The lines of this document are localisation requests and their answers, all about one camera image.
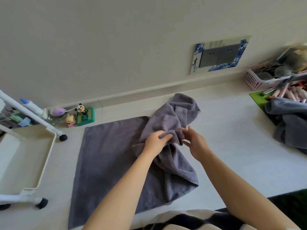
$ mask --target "hand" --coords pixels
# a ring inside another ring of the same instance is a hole
[[[165,133],[165,131],[156,131],[151,133],[145,141],[143,153],[151,155],[152,159],[154,159],[162,151],[167,141],[173,137],[172,134],[168,134],[162,139],[159,139],[159,135],[163,133]]]
[[[212,153],[205,138],[198,134],[192,127],[189,126],[188,129],[180,127],[179,130],[182,130],[185,139],[190,141],[189,143],[183,140],[182,143],[190,148],[192,156],[199,162],[204,156],[204,153]]]

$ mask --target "gray towel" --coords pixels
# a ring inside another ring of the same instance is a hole
[[[182,145],[184,136],[178,128],[190,124],[199,112],[194,99],[177,93],[150,119],[143,116],[87,127],[76,168],[68,229],[85,224],[154,131],[164,130],[173,138],[149,168],[136,213],[170,203],[195,189],[196,172],[174,143]]]
[[[276,97],[265,105],[268,114],[282,115],[274,139],[289,147],[307,149],[307,104]]]

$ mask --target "person's left hand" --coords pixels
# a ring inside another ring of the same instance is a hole
[[[165,131],[156,131],[150,134],[145,141],[145,147],[143,153],[148,154],[154,159],[163,149],[167,141],[169,141],[173,135],[168,134],[162,139],[159,139],[159,135],[165,133]]]

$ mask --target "white wall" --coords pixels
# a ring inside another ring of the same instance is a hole
[[[241,35],[236,68],[189,75],[195,43]],[[231,74],[306,36],[307,0],[0,0],[0,88],[78,102]]]

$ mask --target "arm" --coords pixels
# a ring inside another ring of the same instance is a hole
[[[299,229],[273,203],[259,193],[221,161],[209,148],[203,136],[190,126],[180,128],[184,144],[202,166],[229,212],[258,230]]]
[[[162,133],[165,131],[156,131],[148,137],[139,158],[101,201],[83,230],[130,228],[149,166],[166,142],[172,138],[169,134],[159,139]]]

